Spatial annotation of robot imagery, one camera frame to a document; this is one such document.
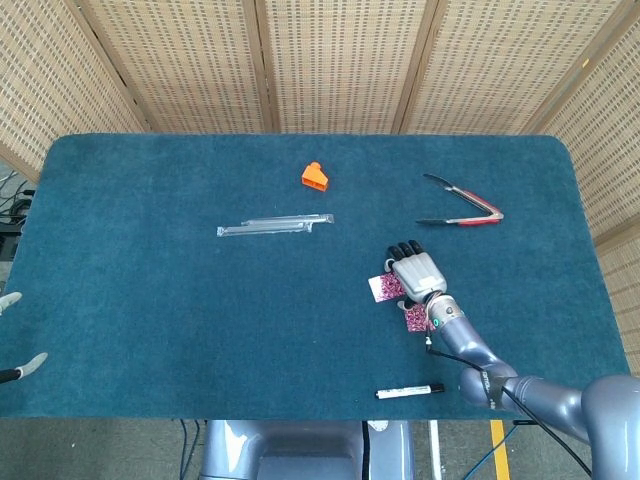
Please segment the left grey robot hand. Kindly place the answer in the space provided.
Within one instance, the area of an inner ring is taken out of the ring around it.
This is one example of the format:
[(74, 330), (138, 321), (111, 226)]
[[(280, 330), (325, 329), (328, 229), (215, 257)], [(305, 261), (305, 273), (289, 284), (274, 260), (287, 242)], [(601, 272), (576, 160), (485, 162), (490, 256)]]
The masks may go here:
[[(10, 306), (17, 303), (22, 298), (20, 292), (12, 292), (1, 297), (1, 313), (4, 313)], [(48, 358), (47, 352), (42, 352), (33, 357), (29, 362), (17, 367), (3, 369), (1, 371), (0, 382), (2, 384), (17, 381), (23, 377), (33, 374), (38, 370)]]

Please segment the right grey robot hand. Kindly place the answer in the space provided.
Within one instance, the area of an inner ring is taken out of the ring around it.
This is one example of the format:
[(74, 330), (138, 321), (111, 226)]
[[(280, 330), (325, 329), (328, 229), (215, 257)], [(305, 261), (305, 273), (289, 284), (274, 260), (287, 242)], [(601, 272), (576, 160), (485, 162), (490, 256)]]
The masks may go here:
[(394, 274), (405, 292), (397, 302), (401, 310), (426, 305), (432, 297), (447, 292), (445, 277), (419, 242), (400, 242), (389, 246), (387, 252), (385, 271)]

